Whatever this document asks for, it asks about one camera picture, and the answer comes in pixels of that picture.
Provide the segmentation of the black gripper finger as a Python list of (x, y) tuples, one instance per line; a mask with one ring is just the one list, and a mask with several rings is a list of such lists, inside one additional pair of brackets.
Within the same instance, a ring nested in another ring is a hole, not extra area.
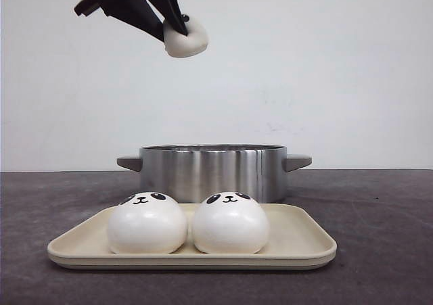
[(162, 23), (146, 0), (113, 0), (106, 3), (106, 15), (164, 41)]
[(149, 0), (174, 30), (185, 36), (188, 31), (177, 0)]

